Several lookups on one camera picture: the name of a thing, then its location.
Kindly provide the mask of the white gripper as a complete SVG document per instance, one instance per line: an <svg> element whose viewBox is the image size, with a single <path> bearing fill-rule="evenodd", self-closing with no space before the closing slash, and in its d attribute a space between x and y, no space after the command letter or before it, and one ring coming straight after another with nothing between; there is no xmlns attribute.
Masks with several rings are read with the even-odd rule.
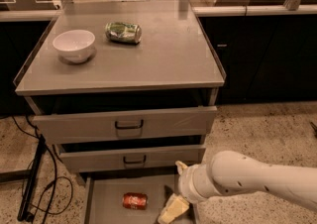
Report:
<svg viewBox="0 0 317 224"><path fill-rule="evenodd" d="M189 209L189 202L197 204L212 196L221 195L220 190L207 174L206 164L188 167L185 163L176 161L175 165L179 174L178 191L180 195L173 194L168 199L158 217L159 224L170 224Z"/></svg>

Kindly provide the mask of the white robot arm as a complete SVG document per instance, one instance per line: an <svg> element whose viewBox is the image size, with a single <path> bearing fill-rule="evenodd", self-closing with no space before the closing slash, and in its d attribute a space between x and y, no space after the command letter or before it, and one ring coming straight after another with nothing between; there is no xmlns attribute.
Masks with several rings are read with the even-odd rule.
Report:
<svg viewBox="0 0 317 224"><path fill-rule="evenodd" d="M219 152L206 164L176 163L178 193L167 201L158 217L170 224L191 204L213 196L266 192L310 210L317 210L317 169L262 163L233 151Z"/></svg>

